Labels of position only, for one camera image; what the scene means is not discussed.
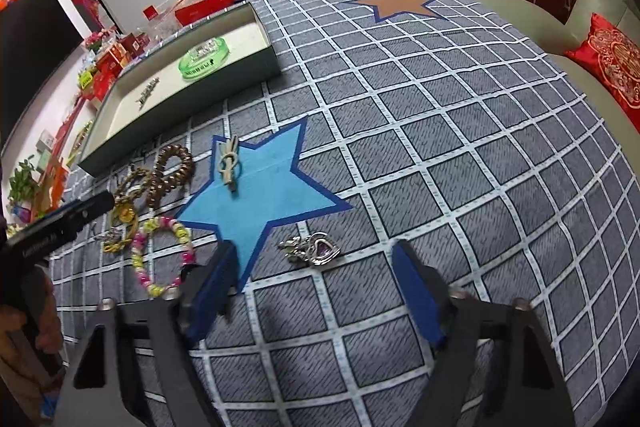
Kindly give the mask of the person's hand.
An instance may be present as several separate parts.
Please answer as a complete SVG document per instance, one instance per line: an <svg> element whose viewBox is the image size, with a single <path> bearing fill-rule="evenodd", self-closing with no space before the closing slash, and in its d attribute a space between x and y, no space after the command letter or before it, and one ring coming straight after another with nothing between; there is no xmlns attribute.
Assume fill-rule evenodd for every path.
<svg viewBox="0 0 640 427"><path fill-rule="evenodd" d="M1 303L24 315L24 324L9 333L9 340L36 384L51 387L62 374L63 363L58 351L48 352L38 346L44 325L50 324L52 317L58 318L54 291L46 270L35 265L19 279L13 277L8 283L2 283Z"/></svg>

